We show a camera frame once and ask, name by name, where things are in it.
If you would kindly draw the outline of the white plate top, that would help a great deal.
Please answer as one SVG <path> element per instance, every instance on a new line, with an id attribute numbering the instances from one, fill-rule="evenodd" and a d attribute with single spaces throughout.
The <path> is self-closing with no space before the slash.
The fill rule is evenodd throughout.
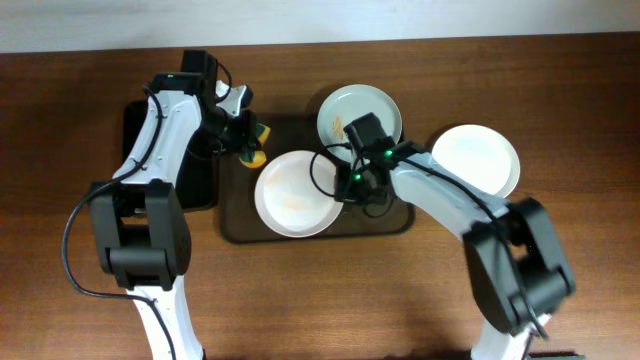
<path id="1" fill-rule="evenodd" d="M 373 113 L 385 133 L 398 143 L 402 134 L 402 117 L 393 99 L 384 91 L 364 84 L 341 87 L 331 93 L 320 106 L 317 132 L 323 145 L 346 143 L 344 127 Z"/>

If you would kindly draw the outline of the white plate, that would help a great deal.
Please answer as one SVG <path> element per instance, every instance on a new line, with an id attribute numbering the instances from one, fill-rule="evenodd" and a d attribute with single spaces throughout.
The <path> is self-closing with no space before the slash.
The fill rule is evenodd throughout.
<path id="1" fill-rule="evenodd" d="M 284 153 L 260 173 L 254 204 L 262 222 L 275 233 L 290 237 L 314 236 L 329 228 L 343 204 L 328 194 L 335 190 L 336 166 L 312 151 Z"/>
<path id="2" fill-rule="evenodd" d="M 448 171 L 491 195 L 506 198 L 519 182 L 521 165 L 515 148 L 486 126 L 454 126 L 435 140 L 431 153 Z"/>
<path id="3" fill-rule="evenodd" d="M 323 145 L 346 143 L 344 127 L 373 113 L 385 133 L 398 143 L 402 134 L 402 117 L 393 99 L 384 91 L 364 84 L 341 87 L 331 93 L 320 106 L 317 132 Z"/>

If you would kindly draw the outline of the green yellow sponge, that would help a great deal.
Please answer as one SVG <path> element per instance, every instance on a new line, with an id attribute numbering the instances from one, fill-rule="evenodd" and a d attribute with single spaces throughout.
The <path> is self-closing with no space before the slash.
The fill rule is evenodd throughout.
<path id="1" fill-rule="evenodd" d="M 266 163 L 266 154 L 263 146 L 266 143 L 271 129 L 262 124 L 257 123 L 255 126 L 255 134 L 251 138 L 250 143 L 245 146 L 239 153 L 238 157 L 242 165 L 247 168 L 260 168 Z"/>

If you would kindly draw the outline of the black plastic tray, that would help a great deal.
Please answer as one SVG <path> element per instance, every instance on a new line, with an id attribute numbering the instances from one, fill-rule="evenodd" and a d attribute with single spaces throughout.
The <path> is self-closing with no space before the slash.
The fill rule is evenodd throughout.
<path id="1" fill-rule="evenodd" d="M 132 150 L 143 126 L 147 102 L 133 101 L 124 107 L 121 158 L 125 160 Z M 185 212 L 208 210 L 218 203 L 217 161 L 213 158 L 194 157 L 186 152 L 175 187 Z"/>

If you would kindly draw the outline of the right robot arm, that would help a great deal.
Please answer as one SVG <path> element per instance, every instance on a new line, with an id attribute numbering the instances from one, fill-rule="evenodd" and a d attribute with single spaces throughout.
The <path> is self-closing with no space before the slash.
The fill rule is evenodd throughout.
<path id="1" fill-rule="evenodd" d="M 463 244 L 484 325 L 472 359 L 525 359 L 535 338 L 576 290 L 576 278 L 551 218 L 535 199 L 511 202 L 479 190 L 419 145 L 379 141 L 349 148 L 353 163 L 344 197 L 362 199 L 384 186 L 439 222 Z"/>

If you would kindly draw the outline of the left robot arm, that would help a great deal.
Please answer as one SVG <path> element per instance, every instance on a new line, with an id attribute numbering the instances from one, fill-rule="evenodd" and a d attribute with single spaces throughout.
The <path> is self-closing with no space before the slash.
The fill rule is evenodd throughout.
<path id="1" fill-rule="evenodd" d="M 188 174 L 212 185 L 214 156 L 260 150 L 253 93 L 192 72 L 160 74 L 146 93 L 135 143 L 86 203 L 100 266 L 138 308 L 153 357 L 203 359 L 186 300 L 192 246 L 180 193 L 200 190 Z"/>

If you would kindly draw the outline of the brown serving tray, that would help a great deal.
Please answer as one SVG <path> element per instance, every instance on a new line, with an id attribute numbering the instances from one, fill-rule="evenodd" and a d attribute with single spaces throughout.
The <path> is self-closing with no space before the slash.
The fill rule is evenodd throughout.
<path id="1" fill-rule="evenodd" d="M 263 146 L 268 162 L 290 151 L 322 148 L 315 113 L 262 113 L 257 120 L 271 128 Z M 230 243 L 243 245 L 287 240 L 271 230 L 256 210 L 255 185 L 263 169 L 247 168 L 235 156 L 219 159 L 217 208 L 220 232 Z M 415 219 L 415 207 L 400 200 L 383 206 L 346 204 L 337 219 L 314 237 L 324 240 L 400 235 L 412 228 Z"/>

